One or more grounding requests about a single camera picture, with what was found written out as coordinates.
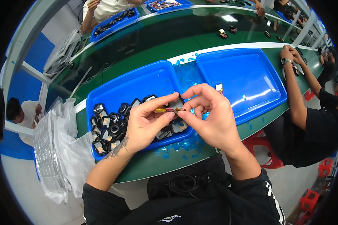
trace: clear plastic bag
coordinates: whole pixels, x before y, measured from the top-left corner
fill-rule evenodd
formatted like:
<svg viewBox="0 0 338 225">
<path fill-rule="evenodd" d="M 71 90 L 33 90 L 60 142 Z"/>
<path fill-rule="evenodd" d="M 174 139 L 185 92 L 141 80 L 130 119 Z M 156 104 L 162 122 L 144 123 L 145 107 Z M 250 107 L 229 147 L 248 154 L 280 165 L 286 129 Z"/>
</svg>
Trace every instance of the clear plastic bag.
<svg viewBox="0 0 338 225">
<path fill-rule="evenodd" d="M 44 65 L 44 75 L 53 78 L 69 63 L 76 44 L 81 41 L 80 37 L 80 30 L 75 28 L 61 41 L 60 45 L 55 46 Z"/>
<path fill-rule="evenodd" d="M 41 185 L 45 196 L 57 204 L 67 200 L 69 190 L 75 197 L 81 197 L 86 177 L 95 166 L 91 133 L 76 139 L 74 102 L 75 99 L 67 99 L 63 104 L 58 98 L 34 130 L 34 153 Z"/>
</svg>

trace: wristwatch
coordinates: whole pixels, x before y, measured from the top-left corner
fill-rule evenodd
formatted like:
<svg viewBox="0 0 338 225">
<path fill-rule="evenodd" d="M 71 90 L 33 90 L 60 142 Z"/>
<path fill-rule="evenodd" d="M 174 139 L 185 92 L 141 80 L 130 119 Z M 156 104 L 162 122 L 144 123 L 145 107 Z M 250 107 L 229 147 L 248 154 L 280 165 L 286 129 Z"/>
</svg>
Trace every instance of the wristwatch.
<svg viewBox="0 0 338 225">
<path fill-rule="evenodd" d="M 284 65 L 286 62 L 292 63 L 292 61 L 291 61 L 290 59 L 283 58 L 283 59 L 282 59 L 282 65 Z"/>
</svg>

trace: tattoo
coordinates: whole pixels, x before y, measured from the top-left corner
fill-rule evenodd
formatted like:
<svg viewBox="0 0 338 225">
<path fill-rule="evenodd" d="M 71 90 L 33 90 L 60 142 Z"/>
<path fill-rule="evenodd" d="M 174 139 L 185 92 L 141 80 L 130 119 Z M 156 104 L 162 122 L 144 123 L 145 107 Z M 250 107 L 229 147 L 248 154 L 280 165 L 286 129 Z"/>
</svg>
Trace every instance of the tattoo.
<svg viewBox="0 0 338 225">
<path fill-rule="evenodd" d="M 118 144 L 117 147 L 113 148 L 113 149 L 111 150 L 111 152 L 110 152 L 108 155 L 106 155 L 102 160 L 106 160 L 106 159 L 109 158 L 109 157 L 113 158 L 113 157 L 117 156 L 118 153 L 119 153 L 119 151 L 120 151 L 122 148 L 125 148 L 125 150 L 128 151 L 128 150 L 126 149 L 126 144 L 128 143 L 128 140 L 129 140 L 129 135 L 128 135 L 127 137 L 125 137 L 125 138 L 120 142 L 120 144 Z"/>
</svg>

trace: red plastic stool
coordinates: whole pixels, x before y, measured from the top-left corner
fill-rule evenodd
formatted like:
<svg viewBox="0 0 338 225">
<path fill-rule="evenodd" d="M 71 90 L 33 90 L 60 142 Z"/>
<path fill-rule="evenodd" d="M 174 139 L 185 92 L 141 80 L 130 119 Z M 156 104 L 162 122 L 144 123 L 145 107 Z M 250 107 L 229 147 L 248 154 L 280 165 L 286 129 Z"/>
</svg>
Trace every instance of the red plastic stool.
<svg viewBox="0 0 338 225">
<path fill-rule="evenodd" d="M 315 94 L 312 91 L 312 89 L 309 89 L 309 90 L 305 93 L 305 96 L 304 96 L 304 98 L 305 98 L 306 101 L 311 100 L 315 96 Z"/>
<path fill-rule="evenodd" d="M 332 170 L 333 160 L 324 159 L 323 162 L 319 165 L 319 176 L 328 176 Z"/>
<path fill-rule="evenodd" d="M 281 167 L 284 167 L 283 162 L 278 159 L 275 154 L 273 153 L 272 146 L 270 145 L 270 142 L 268 141 L 267 137 L 258 137 L 261 133 L 263 133 L 264 130 L 260 130 L 257 133 L 253 134 L 252 136 L 248 137 L 247 139 L 244 139 L 242 142 L 244 145 L 248 147 L 248 150 L 250 153 L 252 153 L 254 156 L 254 149 L 253 146 L 255 145 L 263 145 L 266 146 L 269 149 L 270 157 L 271 159 L 266 162 L 265 164 L 261 165 L 262 168 L 265 169 L 278 169 Z"/>
<path fill-rule="evenodd" d="M 315 191 L 308 189 L 308 193 L 299 201 L 299 208 L 313 212 L 313 208 L 317 203 L 319 194 Z"/>
<path fill-rule="evenodd" d="M 305 223 L 308 222 L 308 220 L 310 220 L 310 218 L 313 216 L 313 212 L 310 210 L 307 210 L 304 212 L 304 214 L 299 217 L 299 219 L 297 219 L 297 223 L 298 225 L 303 225 Z"/>
</svg>

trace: white t-shirt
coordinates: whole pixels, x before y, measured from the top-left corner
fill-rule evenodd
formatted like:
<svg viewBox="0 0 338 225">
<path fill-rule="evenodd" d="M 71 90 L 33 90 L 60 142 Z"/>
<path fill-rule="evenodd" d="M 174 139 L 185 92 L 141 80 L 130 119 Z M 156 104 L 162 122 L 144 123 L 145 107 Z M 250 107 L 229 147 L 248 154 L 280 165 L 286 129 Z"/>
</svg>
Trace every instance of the white t-shirt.
<svg viewBox="0 0 338 225">
<path fill-rule="evenodd" d="M 84 3 L 84 9 L 82 12 L 83 21 L 86 17 L 86 13 L 89 10 L 88 9 L 89 2 L 91 2 L 91 0 L 87 0 Z M 98 23 L 101 23 L 104 20 L 106 20 L 109 16 L 118 13 L 120 11 L 126 10 L 133 6 L 134 6 L 133 4 L 130 4 L 126 0 L 102 0 L 94 11 L 94 17 Z"/>
<path fill-rule="evenodd" d="M 33 128 L 32 124 L 36 116 L 35 107 L 38 104 L 38 101 L 23 101 L 23 103 L 21 104 L 21 108 L 24 112 L 24 119 L 23 121 L 21 121 L 21 123 L 18 123 L 18 125 L 31 129 Z M 19 137 L 25 144 L 34 147 L 34 140 L 32 136 L 19 134 Z"/>
</svg>

